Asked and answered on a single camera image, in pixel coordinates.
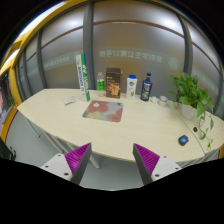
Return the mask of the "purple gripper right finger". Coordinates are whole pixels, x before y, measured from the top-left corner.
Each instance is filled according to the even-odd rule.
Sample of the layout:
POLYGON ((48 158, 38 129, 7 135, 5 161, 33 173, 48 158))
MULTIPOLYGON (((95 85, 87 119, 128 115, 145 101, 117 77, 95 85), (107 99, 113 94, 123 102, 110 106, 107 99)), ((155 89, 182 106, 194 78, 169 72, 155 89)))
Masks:
POLYGON ((168 156, 159 156, 153 151, 136 143, 133 144, 133 155, 143 185, 148 185, 181 170, 181 167, 168 156))

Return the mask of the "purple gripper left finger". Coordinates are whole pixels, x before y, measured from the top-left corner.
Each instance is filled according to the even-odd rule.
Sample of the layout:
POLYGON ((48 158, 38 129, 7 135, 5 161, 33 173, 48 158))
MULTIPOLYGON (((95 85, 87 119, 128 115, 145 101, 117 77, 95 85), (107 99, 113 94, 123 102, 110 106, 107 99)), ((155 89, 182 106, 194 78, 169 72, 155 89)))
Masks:
POLYGON ((88 143, 67 154, 56 154, 42 166, 42 169, 79 185, 91 154, 91 144, 88 143))

